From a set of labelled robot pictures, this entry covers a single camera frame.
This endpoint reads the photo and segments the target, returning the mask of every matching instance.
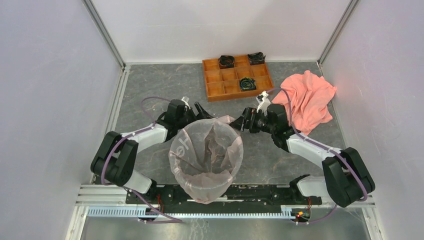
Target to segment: trash can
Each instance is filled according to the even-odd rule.
[[[234,181],[243,160],[243,142],[229,116],[197,120],[172,142],[169,163],[176,181],[196,202],[209,204]]]

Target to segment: marble-patterned floor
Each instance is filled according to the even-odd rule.
[[[321,75],[315,62],[270,62],[267,63],[274,86],[292,74],[306,70]],[[210,114],[219,117],[230,115],[237,118],[245,107],[256,107],[254,98],[208,102],[202,64],[152,64],[132,65],[126,84],[115,131],[129,132],[150,124],[143,114],[140,102],[149,96],[167,99],[190,98],[204,107]],[[168,103],[162,100],[148,100],[145,108],[155,119],[166,110]],[[328,105],[334,116],[331,102]],[[343,148],[341,131],[335,118],[320,124],[309,137],[332,147]],[[322,170],[304,158],[287,153],[276,147],[267,133],[250,134],[242,132],[244,158],[236,176],[236,184],[287,184],[303,174],[322,176]],[[170,170],[168,152],[172,140],[152,146],[138,154],[135,169],[158,184],[177,184]]]

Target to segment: white panel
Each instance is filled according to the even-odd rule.
[[[127,62],[316,60],[349,0],[94,0]]]
[[[317,165],[320,169],[323,168],[323,161],[326,158],[335,156],[333,153],[330,152],[330,150],[333,150],[336,153],[340,153],[341,151],[340,148],[325,145],[319,141],[308,137],[309,140],[313,141],[314,143],[319,143],[329,149],[328,151],[326,151],[321,147],[304,140],[307,138],[307,136],[303,133],[301,133],[301,135],[303,138],[296,134],[290,136],[290,138],[287,140],[288,151],[292,154],[296,154],[307,159],[309,162]]]
[[[0,33],[0,239],[64,239],[120,67],[79,0],[1,1]]]
[[[302,196],[330,198],[327,191],[326,179],[323,176],[307,176],[297,183],[297,187]]]
[[[346,142],[374,178],[389,240],[423,234],[423,9],[421,0],[360,1],[323,66]]]

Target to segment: pink cloth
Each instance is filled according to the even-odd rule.
[[[307,70],[304,74],[293,74],[286,78],[281,88],[285,89],[290,97],[296,129],[305,135],[308,135],[318,124],[327,123],[333,119],[327,104],[333,98],[337,88],[328,83],[323,76],[318,77]],[[284,105],[290,121],[286,94],[281,91],[272,102]]]

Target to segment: wooden compartment tray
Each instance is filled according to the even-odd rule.
[[[202,61],[209,102],[254,97],[274,87],[266,63],[250,65],[247,55],[238,55],[234,58],[234,67],[226,69],[220,69],[218,58]],[[256,81],[256,90],[240,90],[239,81],[245,77]]]

